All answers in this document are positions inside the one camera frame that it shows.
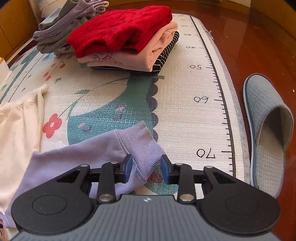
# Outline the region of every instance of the wooden furniture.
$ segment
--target wooden furniture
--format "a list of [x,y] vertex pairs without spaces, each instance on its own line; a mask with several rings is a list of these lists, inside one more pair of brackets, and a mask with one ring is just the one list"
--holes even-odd
[[0,57],[8,60],[36,29],[36,20],[27,0],[7,2],[0,9]]
[[251,8],[263,13],[296,38],[296,11],[285,0],[252,0]]
[[[110,1],[110,7],[121,5],[121,4],[128,4],[128,3],[136,3],[136,2],[145,2],[146,0],[112,0]],[[182,0],[184,2],[194,2],[194,3],[203,3],[203,4],[209,4],[217,7],[224,7],[228,8],[237,12],[242,12],[244,14],[248,14],[250,11],[250,8],[243,5],[238,4],[237,2],[245,3],[246,0],[224,0],[224,1],[218,1],[218,0]]]

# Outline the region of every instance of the gray slipper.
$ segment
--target gray slipper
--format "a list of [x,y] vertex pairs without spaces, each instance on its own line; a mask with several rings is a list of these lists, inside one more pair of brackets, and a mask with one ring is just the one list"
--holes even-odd
[[293,134],[293,115],[264,75],[250,75],[243,92],[252,139],[251,185],[278,197],[285,152]]

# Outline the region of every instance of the wooden floor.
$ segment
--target wooden floor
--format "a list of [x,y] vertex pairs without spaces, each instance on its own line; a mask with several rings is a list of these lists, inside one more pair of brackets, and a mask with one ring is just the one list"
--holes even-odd
[[[243,83],[252,73],[267,76],[296,116],[296,40],[262,14],[250,15],[205,4],[183,1],[148,1],[124,4],[108,10],[166,5],[175,13],[199,18],[211,35],[229,70],[236,89],[248,136],[250,130],[243,104]],[[286,153],[284,184],[278,198],[281,217],[274,230],[284,241],[296,240],[296,131]]]

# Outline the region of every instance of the cream garment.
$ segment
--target cream garment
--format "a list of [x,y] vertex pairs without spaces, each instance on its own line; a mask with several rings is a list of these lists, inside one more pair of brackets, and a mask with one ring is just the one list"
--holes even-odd
[[11,75],[11,70],[9,70],[5,60],[3,58],[0,58],[0,88],[4,85],[6,80]]
[[0,104],[0,212],[5,214],[34,151],[40,151],[47,84]]

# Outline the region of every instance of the ribbed cuff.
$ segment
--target ribbed cuff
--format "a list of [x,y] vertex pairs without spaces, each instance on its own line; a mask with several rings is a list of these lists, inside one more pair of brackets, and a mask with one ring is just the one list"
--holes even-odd
[[117,130],[124,147],[132,155],[142,175],[147,180],[164,150],[153,139],[144,121],[124,130]]

